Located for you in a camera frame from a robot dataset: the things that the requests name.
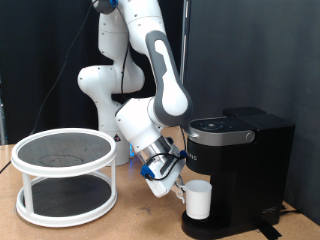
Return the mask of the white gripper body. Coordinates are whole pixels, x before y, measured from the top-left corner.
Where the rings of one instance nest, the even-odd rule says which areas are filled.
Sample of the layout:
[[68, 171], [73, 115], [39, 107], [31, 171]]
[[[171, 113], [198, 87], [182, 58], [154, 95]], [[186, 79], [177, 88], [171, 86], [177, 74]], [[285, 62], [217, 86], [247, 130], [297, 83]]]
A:
[[186, 153], [158, 153], [144, 165], [144, 178], [153, 192], [161, 198], [168, 194], [185, 166]]

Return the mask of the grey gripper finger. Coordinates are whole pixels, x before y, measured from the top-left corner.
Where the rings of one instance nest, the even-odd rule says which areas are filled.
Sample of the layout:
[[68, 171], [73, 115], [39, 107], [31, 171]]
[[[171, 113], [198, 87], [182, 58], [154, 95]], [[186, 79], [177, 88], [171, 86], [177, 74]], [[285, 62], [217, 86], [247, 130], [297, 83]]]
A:
[[176, 197], [182, 201], [182, 203], [185, 203], [184, 188], [185, 184], [183, 182], [183, 179], [181, 177], [177, 177], [171, 190], [176, 194]]

